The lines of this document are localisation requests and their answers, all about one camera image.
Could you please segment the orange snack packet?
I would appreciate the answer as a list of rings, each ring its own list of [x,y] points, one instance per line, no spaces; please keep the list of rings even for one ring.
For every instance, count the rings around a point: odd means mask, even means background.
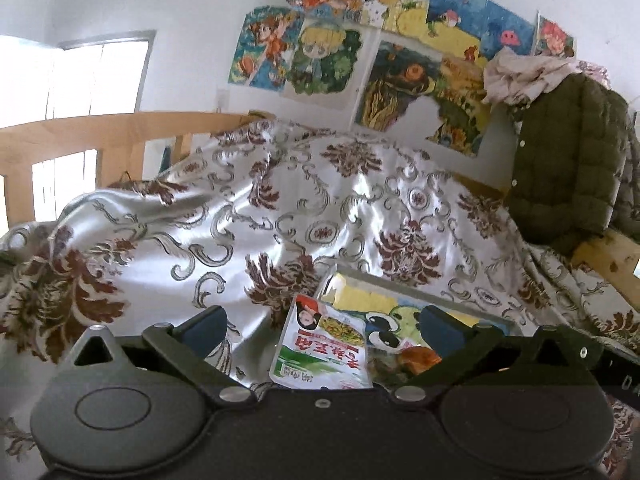
[[[368,351],[368,373],[375,385],[387,390],[405,385],[426,372],[442,358],[431,348],[416,346],[389,352],[377,348]]]

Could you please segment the green white snack packet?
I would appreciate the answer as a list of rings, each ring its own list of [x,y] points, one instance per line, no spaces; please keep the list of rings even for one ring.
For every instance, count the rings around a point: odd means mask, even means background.
[[[369,389],[366,324],[309,296],[288,309],[269,377],[290,389]]]

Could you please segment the grey cartoon tray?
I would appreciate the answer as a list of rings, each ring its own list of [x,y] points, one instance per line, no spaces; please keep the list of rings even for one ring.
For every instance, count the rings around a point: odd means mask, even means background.
[[[420,329],[419,316],[426,306],[438,307],[469,327],[485,321],[499,326],[506,336],[521,333],[512,321],[497,315],[459,306],[341,264],[329,268],[314,296],[336,310],[363,320],[366,324],[367,355],[370,348],[389,352],[416,346],[433,349]]]

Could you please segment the floral satin bedspread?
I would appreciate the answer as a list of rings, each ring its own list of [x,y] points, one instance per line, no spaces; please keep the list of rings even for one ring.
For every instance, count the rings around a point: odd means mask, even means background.
[[[424,151],[264,120],[149,181],[81,196],[1,240],[1,474],[38,479],[32,407],[85,329],[117,335],[218,304],[209,362],[256,391],[296,294],[344,264],[501,316],[570,324],[628,351],[639,315],[593,270],[526,243],[502,203]]]

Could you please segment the olive quilted jacket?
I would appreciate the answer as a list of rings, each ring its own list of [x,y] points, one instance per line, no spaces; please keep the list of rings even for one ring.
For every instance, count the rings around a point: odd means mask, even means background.
[[[508,207],[524,240],[570,256],[603,234],[633,137],[626,100],[584,74],[523,110]]]

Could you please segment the pink crumpled cloth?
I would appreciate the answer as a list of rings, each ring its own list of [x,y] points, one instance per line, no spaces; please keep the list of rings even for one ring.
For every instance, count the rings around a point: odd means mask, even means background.
[[[484,67],[483,103],[495,106],[527,105],[554,90],[570,75],[583,74],[611,90],[608,70],[577,58],[549,55],[519,55],[502,48]]]

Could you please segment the dark swirl torn poster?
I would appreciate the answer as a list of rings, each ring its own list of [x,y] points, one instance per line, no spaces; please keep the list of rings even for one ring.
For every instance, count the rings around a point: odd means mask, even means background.
[[[420,115],[425,140],[475,157],[490,121],[485,96],[483,71],[474,63],[382,41],[355,124],[389,132],[413,112]]]

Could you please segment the anime girl boy poster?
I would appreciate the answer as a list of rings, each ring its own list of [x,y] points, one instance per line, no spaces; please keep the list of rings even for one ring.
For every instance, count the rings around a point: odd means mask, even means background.
[[[260,6],[245,15],[228,83],[344,110],[355,101],[368,40],[356,25]]]

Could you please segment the pink hair girl poster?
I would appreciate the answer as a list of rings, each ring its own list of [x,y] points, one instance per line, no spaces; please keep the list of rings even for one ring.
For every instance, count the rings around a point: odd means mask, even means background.
[[[556,58],[574,58],[576,40],[558,23],[538,13],[532,53]]]

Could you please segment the blue yellow mushroom poster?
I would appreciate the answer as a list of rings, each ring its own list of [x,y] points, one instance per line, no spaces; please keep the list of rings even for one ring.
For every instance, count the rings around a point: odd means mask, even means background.
[[[361,23],[480,67],[503,48],[533,50],[535,25],[491,0],[364,0]]]

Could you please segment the wooden bed frame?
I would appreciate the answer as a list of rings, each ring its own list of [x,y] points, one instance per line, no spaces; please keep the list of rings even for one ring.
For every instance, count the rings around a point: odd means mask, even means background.
[[[96,185],[103,188],[123,174],[142,178],[145,143],[175,138],[184,156],[194,134],[219,136],[269,115],[204,112],[137,112],[132,114],[48,119],[1,130],[1,175],[6,218],[13,228],[35,219],[32,166],[50,159],[95,150]]]

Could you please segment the window frame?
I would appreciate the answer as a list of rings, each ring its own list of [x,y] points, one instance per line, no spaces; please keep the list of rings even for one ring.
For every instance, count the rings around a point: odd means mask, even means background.
[[[135,30],[59,44],[46,117],[136,112],[155,36],[154,30]]]

